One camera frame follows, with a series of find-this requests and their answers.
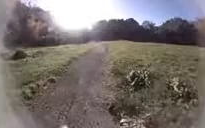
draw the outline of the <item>grassy field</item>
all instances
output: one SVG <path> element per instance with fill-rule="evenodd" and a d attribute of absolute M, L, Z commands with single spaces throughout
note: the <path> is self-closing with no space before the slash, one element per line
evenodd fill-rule
<path fill-rule="evenodd" d="M 18 87 L 26 93 L 27 98 L 32 98 L 29 86 L 35 86 L 37 82 L 47 79 L 56 79 L 64 73 L 70 63 L 92 48 L 91 44 L 64 45 L 55 47 L 28 48 L 24 51 L 28 57 L 21 60 L 10 60 L 10 70 L 15 76 Z"/>
<path fill-rule="evenodd" d="M 198 102 L 191 94 L 197 95 L 198 47 L 117 41 L 109 44 L 109 60 L 117 111 L 127 116 L 151 115 L 162 128 L 187 128 L 195 121 Z M 132 91 L 126 76 L 141 69 L 149 72 L 142 81 L 149 81 L 150 87 Z M 189 91 L 175 97 L 179 94 L 170 89 L 173 84 Z"/>

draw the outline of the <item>shrub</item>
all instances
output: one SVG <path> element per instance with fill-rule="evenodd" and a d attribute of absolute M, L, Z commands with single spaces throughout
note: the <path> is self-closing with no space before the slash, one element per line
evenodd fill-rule
<path fill-rule="evenodd" d="M 135 90 L 150 87 L 151 85 L 150 71 L 146 67 L 142 67 L 139 70 L 132 70 L 126 78 L 128 84 L 133 86 Z"/>
<path fill-rule="evenodd" d="M 27 53 L 24 52 L 23 50 L 17 50 L 13 56 L 11 57 L 12 60 L 19 60 L 19 59 L 24 59 L 27 57 Z"/>

